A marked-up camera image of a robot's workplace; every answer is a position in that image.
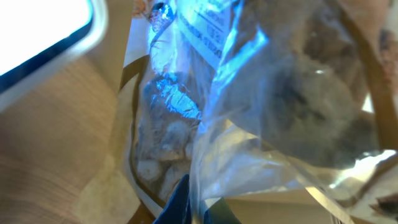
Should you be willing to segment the white barcode scanner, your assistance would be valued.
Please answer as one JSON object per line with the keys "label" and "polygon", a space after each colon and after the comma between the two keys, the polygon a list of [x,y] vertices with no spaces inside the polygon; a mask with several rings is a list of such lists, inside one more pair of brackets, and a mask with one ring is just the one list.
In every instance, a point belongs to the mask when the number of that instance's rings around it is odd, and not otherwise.
{"label": "white barcode scanner", "polygon": [[98,45],[105,0],[1,0],[1,109]]}

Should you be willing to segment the beige brown cookie bag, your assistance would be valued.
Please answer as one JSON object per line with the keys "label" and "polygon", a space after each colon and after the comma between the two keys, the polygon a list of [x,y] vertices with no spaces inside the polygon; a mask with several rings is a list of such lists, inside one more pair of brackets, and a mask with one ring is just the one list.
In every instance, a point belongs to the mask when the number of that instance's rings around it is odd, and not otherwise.
{"label": "beige brown cookie bag", "polygon": [[262,223],[397,222],[397,2],[136,1],[82,223],[156,218],[189,175]]}

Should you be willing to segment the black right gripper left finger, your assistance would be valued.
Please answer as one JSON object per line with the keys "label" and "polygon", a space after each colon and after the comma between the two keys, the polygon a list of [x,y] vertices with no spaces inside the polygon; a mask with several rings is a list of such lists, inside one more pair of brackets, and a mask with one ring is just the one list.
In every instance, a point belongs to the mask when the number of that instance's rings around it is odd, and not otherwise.
{"label": "black right gripper left finger", "polygon": [[192,213],[189,192],[189,175],[185,174],[153,224],[191,224]]}

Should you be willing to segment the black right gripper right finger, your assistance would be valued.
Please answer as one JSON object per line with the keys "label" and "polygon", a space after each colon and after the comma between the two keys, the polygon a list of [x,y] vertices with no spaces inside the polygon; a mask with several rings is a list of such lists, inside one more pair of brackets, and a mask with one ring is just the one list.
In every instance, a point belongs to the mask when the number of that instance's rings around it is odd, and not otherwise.
{"label": "black right gripper right finger", "polygon": [[205,224],[241,224],[224,198],[205,200]]}

